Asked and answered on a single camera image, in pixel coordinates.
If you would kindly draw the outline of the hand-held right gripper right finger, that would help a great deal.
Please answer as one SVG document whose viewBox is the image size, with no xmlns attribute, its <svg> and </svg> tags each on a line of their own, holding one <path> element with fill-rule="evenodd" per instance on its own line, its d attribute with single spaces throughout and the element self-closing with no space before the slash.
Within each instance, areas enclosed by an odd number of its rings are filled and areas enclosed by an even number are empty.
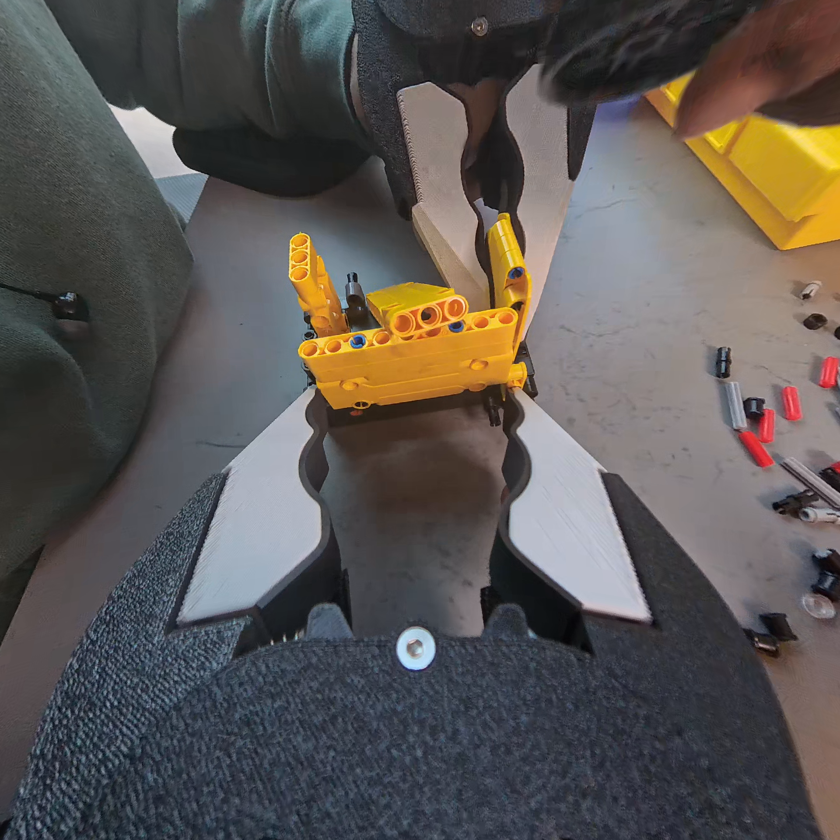
<svg viewBox="0 0 840 840">
<path fill-rule="evenodd" d="M 543 638 L 587 638 L 586 616 L 651 626 L 605 469 L 524 391 L 503 409 L 507 448 L 489 560 L 499 604 L 520 607 Z"/>
</svg>

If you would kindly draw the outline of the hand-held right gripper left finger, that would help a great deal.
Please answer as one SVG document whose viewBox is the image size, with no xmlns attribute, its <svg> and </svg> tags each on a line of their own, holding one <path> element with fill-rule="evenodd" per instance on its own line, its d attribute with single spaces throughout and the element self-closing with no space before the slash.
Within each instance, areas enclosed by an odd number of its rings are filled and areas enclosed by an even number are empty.
<svg viewBox="0 0 840 840">
<path fill-rule="evenodd" d="M 251 616 L 266 637 L 290 637 L 322 603 L 352 624 L 349 575 L 321 496 L 327 430 L 328 404 L 309 387 L 228 464 L 177 627 Z"/>
</svg>

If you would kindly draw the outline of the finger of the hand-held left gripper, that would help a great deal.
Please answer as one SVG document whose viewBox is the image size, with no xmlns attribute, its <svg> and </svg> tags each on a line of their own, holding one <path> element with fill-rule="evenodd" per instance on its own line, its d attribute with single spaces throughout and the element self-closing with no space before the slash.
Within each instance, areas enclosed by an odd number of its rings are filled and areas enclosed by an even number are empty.
<svg viewBox="0 0 840 840">
<path fill-rule="evenodd" d="M 432 82 L 399 90 L 396 102 L 417 199 L 416 236 L 446 285 L 470 308 L 489 308 L 490 280 L 476 251 L 480 220 L 462 176 L 464 104 Z"/>
<path fill-rule="evenodd" d="M 567 162 L 567 111 L 541 97 L 537 66 L 532 66 L 509 91 L 507 122 L 523 166 L 517 216 L 532 280 L 528 329 L 550 273 L 573 192 Z"/>
</svg>

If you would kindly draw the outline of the yellow grey lego build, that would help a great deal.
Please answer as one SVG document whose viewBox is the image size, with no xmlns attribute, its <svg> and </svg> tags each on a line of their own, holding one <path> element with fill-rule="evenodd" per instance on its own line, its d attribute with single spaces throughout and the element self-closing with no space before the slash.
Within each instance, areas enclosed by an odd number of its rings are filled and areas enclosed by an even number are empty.
<svg viewBox="0 0 840 840">
<path fill-rule="evenodd" d="M 464 295 L 413 281 L 364 294 L 355 274 L 343 307 L 311 237 L 290 238 L 288 276 L 309 326 L 297 353 L 332 409 L 360 415 L 489 389 L 535 395 L 525 344 L 532 282 L 508 214 L 487 245 L 491 308 L 471 311 Z"/>
</svg>

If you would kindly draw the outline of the person's left forearm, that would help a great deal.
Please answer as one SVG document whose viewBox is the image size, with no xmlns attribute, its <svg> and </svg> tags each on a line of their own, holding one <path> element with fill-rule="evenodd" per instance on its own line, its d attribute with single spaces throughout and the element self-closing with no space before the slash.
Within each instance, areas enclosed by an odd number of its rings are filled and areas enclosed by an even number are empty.
<svg viewBox="0 0 840 840">
<path fill-rule="evenodd" d="M 181 132 L 216 178 L 312 194 L 372 156 L 344 1 L 47 2 L 102 96 Z"/>
</svg>

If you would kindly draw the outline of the pile of lego pins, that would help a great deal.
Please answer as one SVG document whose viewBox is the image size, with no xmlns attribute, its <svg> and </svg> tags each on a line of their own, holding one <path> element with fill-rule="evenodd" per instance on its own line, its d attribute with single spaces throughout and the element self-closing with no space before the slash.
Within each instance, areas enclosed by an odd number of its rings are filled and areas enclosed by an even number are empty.
<svg viewBox="0 0 840 840">
<path fill-rule="evenodd" d="M 715 584 L 779 647 L 837 658 L 837 283 L 748 284 L 708 310 Z"/>
</svg>

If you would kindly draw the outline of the yellow storage bin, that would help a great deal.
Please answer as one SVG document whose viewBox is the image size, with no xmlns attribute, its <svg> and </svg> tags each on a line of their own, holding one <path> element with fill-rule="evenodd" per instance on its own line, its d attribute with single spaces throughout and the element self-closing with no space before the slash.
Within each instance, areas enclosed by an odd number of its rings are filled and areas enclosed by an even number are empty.
<svg viewBox="0 0 840 840">
<path fill-rule="evenodd" d="M 839 239 L 839 127 L 752 115 L 687 141 L 779 250 Z"/>
</svg>

